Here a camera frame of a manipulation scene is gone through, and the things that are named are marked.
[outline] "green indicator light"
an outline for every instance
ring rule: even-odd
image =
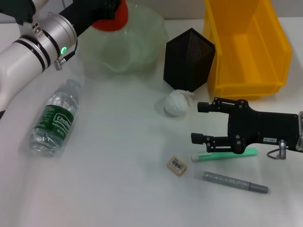
[[[63,47],[63,48],[61,49],[61,54],[64,54],[64,53],[66,52],[66,50],[67,50],[66,46]]]

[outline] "gray pen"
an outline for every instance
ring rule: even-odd
[[[240,188],[248,191],[268,193],[268,187],[263,185],[255,184],[248,181],[239,180],[236,178],[231,178],[228,176],[223,176],[219,174],[214,174],[206,171],[196,171],[194,178],[202,179],[205,181],[210,181],[214,183],[224,184],[234,188]]]

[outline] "black mesh pen holder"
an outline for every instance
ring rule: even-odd
[[[166,44],[164,80],[174,89],[195,91],[207,82],[215,46],[193,28]]]

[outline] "frosted glass bowl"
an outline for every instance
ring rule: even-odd
[[[127,6],[129,18],[121,30],[104,32],[91,26],[79,37],[86,66],[113,73],[141,70],[164,48],[169,40],[164,19],[150,8]]]

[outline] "green highlighter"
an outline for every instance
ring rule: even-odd
[[[258,150],[255,148],[246,148],[244,153],[241,155],[234,154],[232,152],[215,152],[215,153],[201,153],[201,155],[192,155],[191,160],[193,162],[201,162],[215,159],[225,159],[225,158],[234,158],[234,157],[248,157],[248,156],[256,156],[258,154]]]

